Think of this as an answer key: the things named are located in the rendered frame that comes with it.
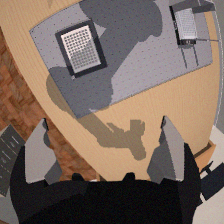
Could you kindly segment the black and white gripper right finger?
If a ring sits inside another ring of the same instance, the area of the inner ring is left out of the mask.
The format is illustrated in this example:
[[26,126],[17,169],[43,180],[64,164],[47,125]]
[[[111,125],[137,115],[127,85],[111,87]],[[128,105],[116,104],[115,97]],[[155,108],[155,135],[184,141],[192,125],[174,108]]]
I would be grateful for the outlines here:
[[160,146],[153,151],[147,174],[176,197],[183,224],[192,224],[201,194],[200,172],[188,143],[167,116],[160,128]]

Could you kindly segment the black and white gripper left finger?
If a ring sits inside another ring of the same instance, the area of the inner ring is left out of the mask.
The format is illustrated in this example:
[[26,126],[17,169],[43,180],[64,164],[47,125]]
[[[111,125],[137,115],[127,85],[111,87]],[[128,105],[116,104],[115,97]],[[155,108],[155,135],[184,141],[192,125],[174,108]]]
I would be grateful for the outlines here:
[[10,197],[19,224],[28,224],[28,211],[34,197],[50,184],[59,182],[62,169],[49,148],[46,118],[38,123],[18,153],[11,177]]

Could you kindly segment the grey perforated base plate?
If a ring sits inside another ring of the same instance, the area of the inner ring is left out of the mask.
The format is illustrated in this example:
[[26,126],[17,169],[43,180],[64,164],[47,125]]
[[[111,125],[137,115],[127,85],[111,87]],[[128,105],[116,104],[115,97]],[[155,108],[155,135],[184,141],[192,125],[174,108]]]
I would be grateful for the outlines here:
[[[210,41],[177,45],[169,6],[185,0],[82,0],[29,30],[77,119],[213,63]],[[55,33],[93,20],[108,67],[71,79]]]

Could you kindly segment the white well plate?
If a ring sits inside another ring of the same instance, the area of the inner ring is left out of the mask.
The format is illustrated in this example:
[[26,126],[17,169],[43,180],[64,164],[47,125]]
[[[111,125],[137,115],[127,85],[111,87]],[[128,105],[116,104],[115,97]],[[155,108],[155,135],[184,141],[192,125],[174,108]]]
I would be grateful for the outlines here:
[[175,14],[178,22],[180,38],[181,39],[197,38],[197,31],[192,8],[175,12]]

